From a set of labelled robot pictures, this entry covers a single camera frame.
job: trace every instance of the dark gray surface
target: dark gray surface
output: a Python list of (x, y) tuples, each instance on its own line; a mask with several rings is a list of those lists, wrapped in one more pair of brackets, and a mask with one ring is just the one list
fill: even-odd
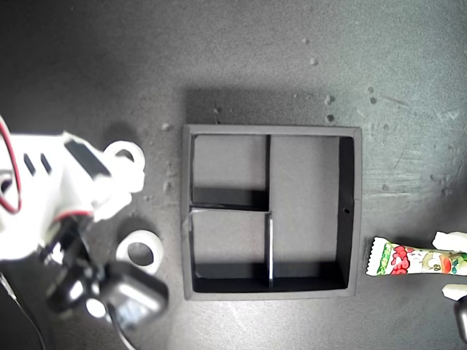
[[(363, 260), (375, 235), (429, 246), (436, 230), (467, 230), (466, 10), (461, 0), (3, 1), (0, 113), (13, 131), (67, 129), (98, 147), (121, 138), (142, 146), (144, 193), (98, 225), (90, 245), (108, 258), (133, 212), (160, 234), (158, 275), (171, 305), (135, 334), (143, 349), (463, 349), (441, 293), (463, 278), (371, 278)], [(181, 125), (327, 125), (328, 114), (363, 129), (356, 296), (184, 301)], [(47, 279), (34, 260), (11, 270), (55, 349), (123, 348), (97, 321), (47, 315)], [(2, 348), (33, 349), (32, 331), (1, 302)]]
[(194, 139), (192, 202), (268, 210), (267, 136)]
[(248, 279), (254, 276), (254, 264), (266, 266), (264, 213), (201, 209), (192, 218), (197, 276)]

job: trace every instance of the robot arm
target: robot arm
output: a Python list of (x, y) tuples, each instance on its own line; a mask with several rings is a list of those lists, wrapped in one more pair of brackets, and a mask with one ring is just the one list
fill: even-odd
[(94, 317), (106, 316), (133, 349), (124, 330), (163, 312), (167, 287), (127, 262), (95, 264), (82, 234), (142, 190), (143, 152), (124, 141), (101, 152), (69, 133), (10, 135), (1, 117), (0, 133), (0, 260), (38, 252), (45, 265), (62, 265), (47, 292), (49, 308), (64, 315), (85, 306)]

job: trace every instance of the compartment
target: compartment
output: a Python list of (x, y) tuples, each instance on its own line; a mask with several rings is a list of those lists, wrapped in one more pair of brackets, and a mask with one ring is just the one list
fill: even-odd
[(347, 288), (350, 262), (345, 257), (351, 245), (339, 249), (345, 242), (338, 231), (339, 220), (345, 221), (350, 210), (339, 217), (339, 191), (341, 178), (353, 184), (353, 167), (341, 161), (352, 160), (353, 151), (341, 156), (340, 144), (339, 137), (271, 137), (273, 290)]
[(193, 149), (193, 206), (268, 210), (267, 136), (200, 135)]
[(267, 287), (268, 216), (257, 211), (193, 210), (193, 290), (254, 292)]

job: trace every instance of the red wire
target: red wire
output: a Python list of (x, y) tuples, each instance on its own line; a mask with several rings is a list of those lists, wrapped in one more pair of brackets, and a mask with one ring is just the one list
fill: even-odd
[(17, 214), (21, 210), (22, 202), (21, 202), (21, 180), (20, 180), (20, 172), (18, 171), (18, 165), (16, 163), (15, 153), (13, 152), (12, 143), (8, 137), (8, 129), (7, 126), (3, 123), (3, 120), (0, 120), (0, 133), (5, 140), (5, 144), (7, 145), (9, 158), (12, 161), (13, 171), (15, 172), (15, 180), (16, 180), (16, 187), (18, 189), (18, 207), (14, 208), (11, 206), (3, 197), (0, 197), (0, 204), (11, 214)]

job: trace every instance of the white plastic part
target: white plastic part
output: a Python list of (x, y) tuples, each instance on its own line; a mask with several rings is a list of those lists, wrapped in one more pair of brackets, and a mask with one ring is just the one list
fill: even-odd
[(465, 284), (446, 284), (443, 288), (443, 294), (446, 298), (459, 300), (467, 295), (467, 285)]
[(70, 299), (76, 300), (84, 292), (81, 281), (76, 281), (70, 289)]
[(452, 250), (454, 252), (467, 252), (467, 233), (437, 232), (433, 239), (433, 246), (439, 250)]
[(117, 154), (122, 151), (126, 151), (130, 153), (131, 157), (133, 157), (133, 162), (141, 170), (144, 170), (144, 167), (146, 166), (146, 158), (144, 157), (144, 153), (142, 149), (133, 142), (128, 142), (128, 141), (113, 142), (109, 146), (107, 146), (107, 148), (104, 150), (104, 154), (117, 157)]
[(91, 316), (96, 317), (97, 319), (100, 319), (107, 314), (104, 304), (94, 298), (86, 300), (86, 309)]
[[(22, 206), (16, 214), (0, 207), (0, 260), (27, 257), (49, 243), (56, 233), (51, 227), (61, 218), (88, 215), (98, 222), (113, 217), (144, 186), (144, 154), (131, 142), (116, 142), (104, 153), (70, 133), (13, 134), (9, 139), (18, 165)], [(80, 161), (67, 148), (70, 144), (77, 145), (88, 159)], [(117, 153), (128, 150), (135, 161), (115, 156), (112, 149)], [(89, 171), (88, 160), (102, 171)], [(0, 157), (0, 169), (10, 163), (9, 157)]]
[[(128, 247), (133, 243), (142, 243), (146, 245), (153, 254), (153, 262), (146, 266), (141, 266), (136, 264), (128, 253)], [(145, 273), (153, 275), (161, 265), (163, 258), (163, 245), (162, 241), (156, 234), (146, 231), (138, 230), (130, 233), (125, 239), (123, 239), (120, 244), (118, 244), (117, 252), (115, 253), (115, 258), (119, 261), (126, 261), (132, 265), (140, 268)]]
[(50, 257), (52, 258), (53, 261), (58, 263), (59, 265), (62, 264), (63, 262), (63, 252), (61, 251), (61, 245), (60, 243), (57, 243), (52, 250), (52, 254), (50, 254)]

